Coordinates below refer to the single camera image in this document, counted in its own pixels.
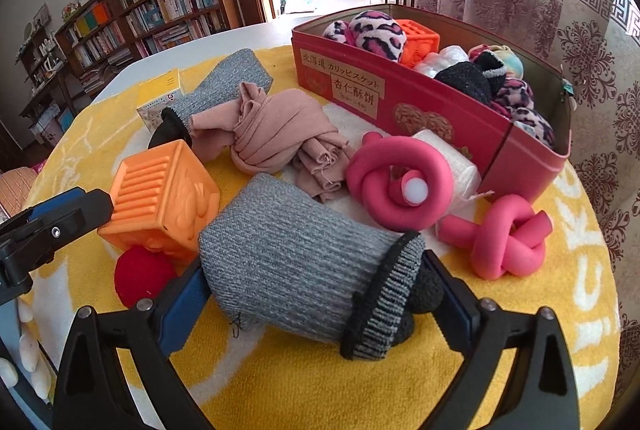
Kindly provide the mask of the left hand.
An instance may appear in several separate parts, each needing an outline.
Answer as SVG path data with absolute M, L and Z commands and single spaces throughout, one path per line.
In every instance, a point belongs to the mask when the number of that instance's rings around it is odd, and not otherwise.
M 18 322 L 16 358 L 1 359 L 1 380 L 8 389 L 18 383 L 18 367 L 26 372 L 26 379 L 43 402 L 51 401 L 52 372 L 40 345 L 29 328 L 34 320 L 32 307 L 24 300 L 16 299 L 1 307 L 1 316 L 8 316 L 10 322 Z

